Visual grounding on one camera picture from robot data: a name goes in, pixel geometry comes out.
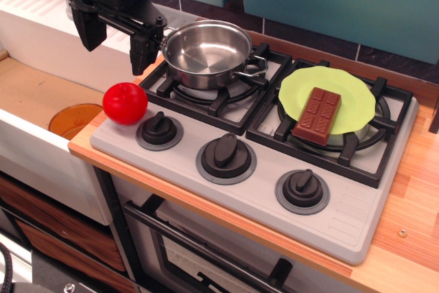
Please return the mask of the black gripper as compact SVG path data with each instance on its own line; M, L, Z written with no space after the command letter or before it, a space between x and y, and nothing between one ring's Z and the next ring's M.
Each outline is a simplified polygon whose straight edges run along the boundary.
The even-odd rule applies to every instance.
M166 20L151 0L69 0L83 46L93 51L106 40L111 26L130 36L133 75L156 62Z

